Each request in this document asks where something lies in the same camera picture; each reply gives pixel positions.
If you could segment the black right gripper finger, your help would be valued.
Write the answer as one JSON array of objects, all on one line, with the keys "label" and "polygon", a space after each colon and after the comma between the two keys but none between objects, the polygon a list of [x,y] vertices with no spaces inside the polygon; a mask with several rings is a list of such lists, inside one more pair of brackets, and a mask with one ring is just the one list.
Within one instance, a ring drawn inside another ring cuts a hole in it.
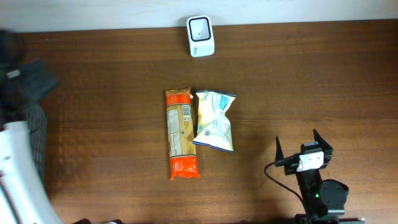
[{"label": "black right gripper finger", "polygon": [[275,166],[280,167],[283,165],[284,155],[282,152],[282,146],[280,145],[280,141],[277,136],[275,137],[275,141],[276,141]]},{"label": "black right gripper finger", "polygon": [[333,152],[333,148],[320,136],[316,129],[313,129],[314,140],[319,143],[323,152]]}]

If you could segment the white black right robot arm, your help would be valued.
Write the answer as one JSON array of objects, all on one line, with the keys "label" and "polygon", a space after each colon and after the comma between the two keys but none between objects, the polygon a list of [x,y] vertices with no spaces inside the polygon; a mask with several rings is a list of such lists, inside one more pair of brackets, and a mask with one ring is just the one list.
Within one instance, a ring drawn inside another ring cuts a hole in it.
[{"label": "white black right robot arm", "polygon": [[295,223],[365,223],[361,218],[342,218],[349,187],[337,180],[323,180],[320,171],[327,167],[333,148],[313,130],[314,141],[303,143],[300,152],[285,157],[278,138],[276,141],[276,167],[283,167],[285,175],[296,176],[300,193],[296,196],[305,210],[294,217]]}]

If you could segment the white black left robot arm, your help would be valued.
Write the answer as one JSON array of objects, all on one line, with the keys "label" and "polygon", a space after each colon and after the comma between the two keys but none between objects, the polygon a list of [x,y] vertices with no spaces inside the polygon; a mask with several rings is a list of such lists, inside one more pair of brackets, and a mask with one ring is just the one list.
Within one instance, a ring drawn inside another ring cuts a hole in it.
[{"label": "white black left robot arm", "polygon": [[58,85],[24,44],[1,30],[1,223],[60,223],[44,189],[47,118],[40,101]]}]

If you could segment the orange brown pasta packet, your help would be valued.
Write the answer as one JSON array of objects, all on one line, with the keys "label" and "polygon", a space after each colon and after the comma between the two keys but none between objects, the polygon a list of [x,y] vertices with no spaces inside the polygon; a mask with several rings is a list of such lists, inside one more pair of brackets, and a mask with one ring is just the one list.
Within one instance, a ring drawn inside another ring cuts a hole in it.
[{"label": "orange brown pasta packet", "polygon": [[197,153],[193,144],[191,89],[167,90],[165,97],[170,178],[199,178]]}]

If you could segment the yellow blue chip bag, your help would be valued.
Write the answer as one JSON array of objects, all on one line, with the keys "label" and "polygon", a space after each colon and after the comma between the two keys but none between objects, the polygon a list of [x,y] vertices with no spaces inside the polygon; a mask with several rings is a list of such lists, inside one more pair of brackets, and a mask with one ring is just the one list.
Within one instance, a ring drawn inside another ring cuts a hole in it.
[{"label": "yellow blue chip bag", "polygon": [[236,95],[215,90],[199,90],[198,127],[193,143],[233,153],[231,123],[226,117]]}]

